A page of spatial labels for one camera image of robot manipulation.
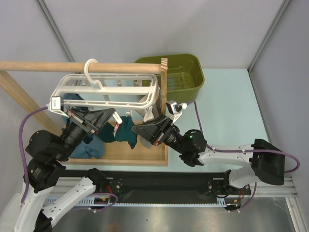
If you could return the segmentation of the green christmas reindeer sock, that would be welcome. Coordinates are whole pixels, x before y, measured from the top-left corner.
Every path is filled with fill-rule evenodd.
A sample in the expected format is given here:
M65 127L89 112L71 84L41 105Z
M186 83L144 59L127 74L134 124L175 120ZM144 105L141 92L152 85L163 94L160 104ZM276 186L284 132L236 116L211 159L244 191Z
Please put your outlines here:
M97 137L105 143L115 142L116 138L114 136L114 126L110 123L106 123L97 134Z

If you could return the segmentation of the blue sock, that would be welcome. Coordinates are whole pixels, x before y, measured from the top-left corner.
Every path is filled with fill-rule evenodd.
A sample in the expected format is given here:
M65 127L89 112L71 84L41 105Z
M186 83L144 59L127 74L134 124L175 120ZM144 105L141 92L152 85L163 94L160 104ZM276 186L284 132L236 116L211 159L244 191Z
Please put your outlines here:
M63 96L65 100L83 100L79 94L66 93ZM76 107L81 111L89 111L88 107ZM104 143L92 134L87 135L84 140L76 147L73 153L70 155L72 159L99 159L105 152Z

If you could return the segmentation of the dark green socks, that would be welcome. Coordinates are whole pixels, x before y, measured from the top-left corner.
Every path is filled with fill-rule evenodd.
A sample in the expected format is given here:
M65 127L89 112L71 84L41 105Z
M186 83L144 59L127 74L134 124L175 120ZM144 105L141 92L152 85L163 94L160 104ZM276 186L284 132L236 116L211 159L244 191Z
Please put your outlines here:
M137 134L131 129L135 125L130 116L121 116L122 123L114 126L113 135L118 142L127 142L131 149L137 144Z

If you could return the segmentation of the white plastic clip hanger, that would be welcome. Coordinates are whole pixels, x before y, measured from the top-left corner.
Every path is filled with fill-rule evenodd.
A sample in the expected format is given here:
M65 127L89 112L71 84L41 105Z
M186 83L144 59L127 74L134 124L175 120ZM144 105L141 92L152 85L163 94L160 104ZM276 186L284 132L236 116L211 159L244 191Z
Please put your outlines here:
M79 94L83 100L63 99L64 112L69 107L88 107L89 109L114 108L127 111L143 110L155 103L158 86L157 76L145 73L90 73L89 67L97 60L90 59L81 74L64 76L51 96Z

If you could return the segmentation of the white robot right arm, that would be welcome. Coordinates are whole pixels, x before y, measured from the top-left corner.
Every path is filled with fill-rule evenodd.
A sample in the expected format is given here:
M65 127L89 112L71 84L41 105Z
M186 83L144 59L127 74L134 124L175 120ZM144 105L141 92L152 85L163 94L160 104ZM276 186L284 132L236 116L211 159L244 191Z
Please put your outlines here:
M281 150L263 139L234 149L215 148L208 144L200 130L180 134L179 128L167 116L160 116L131 130L152 145L165 144L177 151L188 166L212 164L235 165L237 169L225 172L223 189L234 194L247 184L264 182L282 186L285 176L285 156Z

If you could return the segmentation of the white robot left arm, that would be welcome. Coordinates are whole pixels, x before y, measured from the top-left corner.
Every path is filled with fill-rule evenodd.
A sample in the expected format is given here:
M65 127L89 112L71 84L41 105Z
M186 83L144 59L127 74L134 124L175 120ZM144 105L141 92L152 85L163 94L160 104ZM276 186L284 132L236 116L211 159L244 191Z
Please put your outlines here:
M46 130L35 132L29 145L20 146L21 154L32 159L24 165L22 193L16 194L6 206L0 218L2 232L50 232L59 220L87 196L108 196L106 208L118 202L111 192L106 176L96 168L86 172L81 181L50 206L44 203L66 167L76 147L90 134L97 134L115 109L80 111L71 108L66 112L68 123L60 136Z

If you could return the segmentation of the grey beige sock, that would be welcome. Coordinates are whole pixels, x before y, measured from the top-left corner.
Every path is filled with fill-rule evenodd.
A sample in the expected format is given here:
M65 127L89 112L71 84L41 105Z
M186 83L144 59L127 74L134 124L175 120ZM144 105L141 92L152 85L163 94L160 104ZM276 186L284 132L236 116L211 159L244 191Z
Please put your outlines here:
M160 88L157 89L154 99L155 99L155 103L151 107L147 109L143 109L143 110L135 110L139 115L143 117L143 123L159 117L160 114L162 113L162 110L161 110L162 98L161 98ZM152 147L152 144L143 137L140 137L140 142L144 147L148 149Z

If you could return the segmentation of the olive green plastic bin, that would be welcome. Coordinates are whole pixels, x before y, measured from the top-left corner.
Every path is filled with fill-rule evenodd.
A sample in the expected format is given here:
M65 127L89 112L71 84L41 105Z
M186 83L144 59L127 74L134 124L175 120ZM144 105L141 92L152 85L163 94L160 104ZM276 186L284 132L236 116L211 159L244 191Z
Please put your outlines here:
M136 63L159 63L168 59L167 100L178 103L191 102L198 96L205 78L199 59L192 54L142 57Z

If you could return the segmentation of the wooden rack frame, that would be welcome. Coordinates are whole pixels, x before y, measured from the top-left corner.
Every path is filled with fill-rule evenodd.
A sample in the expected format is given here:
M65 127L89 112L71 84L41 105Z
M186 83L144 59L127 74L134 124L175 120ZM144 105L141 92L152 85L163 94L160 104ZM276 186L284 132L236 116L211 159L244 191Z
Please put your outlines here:
M24 109L38 108L37 103L8 74L16 72L62 72L62 77L51 97L61 97L65 93L86 94L89 96L143 95L143 102L137 101L95 101L64 100L64 106L83 106L94 109L115 108L116 110L141 111L155 104L167 101L168 59L157 63L98 63L89 62L34 62L1 61L0 86ZM147 149L137 144L129 150L122 142L108 145L111 152L100 159L69 159L70 165L119 165L119 166L167 166L168 147L164 144Z

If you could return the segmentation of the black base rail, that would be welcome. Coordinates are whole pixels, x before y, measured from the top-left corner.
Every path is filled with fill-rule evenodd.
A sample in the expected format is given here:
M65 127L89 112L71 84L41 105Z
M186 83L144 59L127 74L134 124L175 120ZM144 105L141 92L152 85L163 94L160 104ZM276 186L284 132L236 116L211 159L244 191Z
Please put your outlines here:
M224 173L167 173L167 172L102 172L65 171L59 179L79 181L90 178L94 184L94 194L88 198L100 206L104 193L111 193L112 202L117 206L219 206L240 208L253 197L285 198L297 196L291 178L286 178L282 186L258 182L242 188L231 187Z

